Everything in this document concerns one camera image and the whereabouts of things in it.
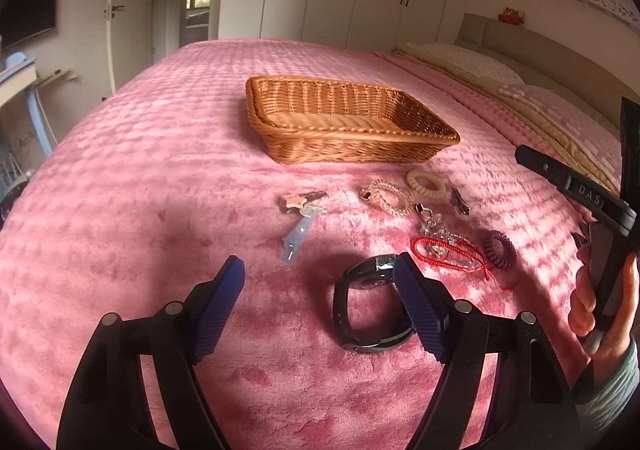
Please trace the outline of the right hand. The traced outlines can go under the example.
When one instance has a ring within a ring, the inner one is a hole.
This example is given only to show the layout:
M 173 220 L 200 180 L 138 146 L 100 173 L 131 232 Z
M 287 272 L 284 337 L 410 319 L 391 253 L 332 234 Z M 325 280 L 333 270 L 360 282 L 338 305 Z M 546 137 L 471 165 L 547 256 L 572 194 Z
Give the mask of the right hand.
M 568 324 L 576 337 L 588 337 L 596 327 L 594 308 L 597 300 L 590 276 L 590 245 L 583 245 L 577 252 L 582 263 L 576 274 L 576 288 L 570 294 L 570 313 Z M 608 332 L 602 337 L 597 352 L 591 355 L 594 383 L 602 385 L 617 371 L 631 344 L 631 330 L 639 305 L 639 274 L 637 255 L 627 256 L 623 268 L 623 295 L 614 321 Z

